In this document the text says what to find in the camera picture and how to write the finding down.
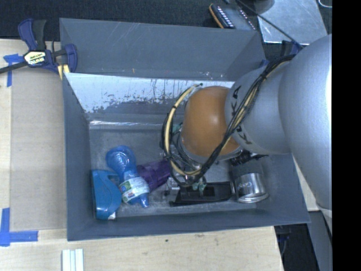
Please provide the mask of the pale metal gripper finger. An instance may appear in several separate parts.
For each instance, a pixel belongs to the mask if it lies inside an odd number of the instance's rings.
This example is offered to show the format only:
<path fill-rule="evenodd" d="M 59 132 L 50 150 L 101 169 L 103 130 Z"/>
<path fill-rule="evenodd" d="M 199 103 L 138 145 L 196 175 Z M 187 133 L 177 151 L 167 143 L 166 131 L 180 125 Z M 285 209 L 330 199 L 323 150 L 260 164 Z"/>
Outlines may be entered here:
<path fill-rule="evenodd" d="M 169 177 L 166 182 L 165 196 L 167 198 L 176 198 L 179 191 L 180 186 L 178 185 L 178 183 L 175 181 L 175 179 Z"/>

